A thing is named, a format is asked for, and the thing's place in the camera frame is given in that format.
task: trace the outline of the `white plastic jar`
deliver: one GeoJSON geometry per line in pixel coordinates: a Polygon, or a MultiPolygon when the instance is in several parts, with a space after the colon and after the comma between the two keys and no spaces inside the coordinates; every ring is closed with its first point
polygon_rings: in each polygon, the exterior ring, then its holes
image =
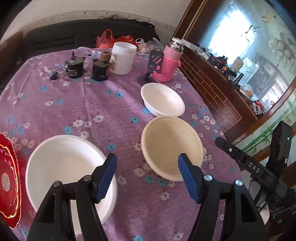
{"type": "Polygon", "coordinates": [[[131,71],[137,47],[126,42],[116,42],[113,45],[110,71],[114,74],[128,74],[131,71]]]}

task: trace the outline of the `brick pattern panel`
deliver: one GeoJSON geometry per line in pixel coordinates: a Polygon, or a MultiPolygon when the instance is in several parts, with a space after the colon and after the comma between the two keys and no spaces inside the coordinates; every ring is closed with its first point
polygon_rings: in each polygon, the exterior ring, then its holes
{"type": "Polygon", "coordinates": [[[230,129],[242,117],[222,91],[185,54],[181,58],[181,71],[203,98],[205,104],[224,131],[230,129]]]}

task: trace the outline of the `pink knitted cover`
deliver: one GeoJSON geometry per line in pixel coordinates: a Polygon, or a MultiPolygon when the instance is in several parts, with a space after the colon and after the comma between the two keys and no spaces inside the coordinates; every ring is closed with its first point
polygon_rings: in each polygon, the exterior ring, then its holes
{"type": "Polygon", "coordinates": [[[180,61],[170,60],[168,58],[163,59],[163,66],[161,69],[161,74],[153,72],[153,77],[160,82],[167,83],[172,78],[177,67],[181,67],[180,61]]]}

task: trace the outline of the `metal screw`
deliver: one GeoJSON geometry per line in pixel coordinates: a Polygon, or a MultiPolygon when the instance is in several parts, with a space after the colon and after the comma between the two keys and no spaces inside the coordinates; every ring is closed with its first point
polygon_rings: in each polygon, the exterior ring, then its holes
{"type": "Polygon", "coordinates": [[[61,181],[55,181],[53,185],[54,187],[58,187],[60,184],[61,184],[61,181]]]}
{"type": "Polygon", "coordinates": [[[210,176],[210,175],[205,175],[205,176],[204,176],[204,179],[205,179],[206,181],[211,181],[213,178],[212,178],[212,176],[210,176]]]}
{"type": "Polygon", "coordinates": [[[85,175],[83,177],[83,180],[85,180],[85,181],[89,181],[90,179],[91,179],[91,175],[85,175]]]}
{"type": "Polygon", "coordinates": [[[236,180],[236,181],[235,181],[235,184],[238,185],[238,186],[242,186],[242,185],[243,185],[243,183],[242,183],[241,180],[236,180]]]}

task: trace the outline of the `large white bowl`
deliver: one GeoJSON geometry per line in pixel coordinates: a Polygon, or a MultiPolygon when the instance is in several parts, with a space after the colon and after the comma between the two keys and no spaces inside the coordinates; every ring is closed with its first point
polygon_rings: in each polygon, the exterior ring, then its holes
{"type": "Polygon", "coordinates": [[[141,88],[145,107],[155,116],[181,116],[185,112],[182,98],[170,87],[148,83],[141,88]]]}
{"type": "MultiPolygon", "coordinates": [[[[105,159],[95,145],[80,137],[59,135],[42,142],[30,156],[25,176],[27,195],[34,210],[38,210],[54,181],[59,180],[63,184],[77,182],[83,176],[92,174],[105,159]]],[[[106,197],[96,204],[102,224],[114,210],[116,198],[114,175],[106,197]]],[[[71,200],[71,211],[75,234],[81,234],[75,200],[71,200]]]]}
{"type": "Polygon", "coordinates": [[[178,168],[181,153],[186,153],[192,164],[199,167],[206,153],[196,131],[173,116],[160,116],[150,121],[143,130],[141,147],[153,171],[172,181],[183,181],[178,168]]]}

